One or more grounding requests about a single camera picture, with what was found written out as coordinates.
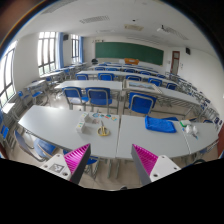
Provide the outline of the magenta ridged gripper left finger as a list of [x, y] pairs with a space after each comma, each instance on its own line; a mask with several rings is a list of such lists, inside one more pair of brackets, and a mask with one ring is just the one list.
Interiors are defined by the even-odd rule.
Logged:
[[90, 153], [91, 145], [86, 144], [65, 155], [54, 155], [41, 166], [41, 169], [74, 184], [79, 184]]

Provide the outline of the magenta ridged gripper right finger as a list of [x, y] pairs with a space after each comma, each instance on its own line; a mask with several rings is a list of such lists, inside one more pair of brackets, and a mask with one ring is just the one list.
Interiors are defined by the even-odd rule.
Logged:
[[180, 170], [167, 156], [157, 156], [136, 144], [132, 145], [131, 155], [143, 186]]

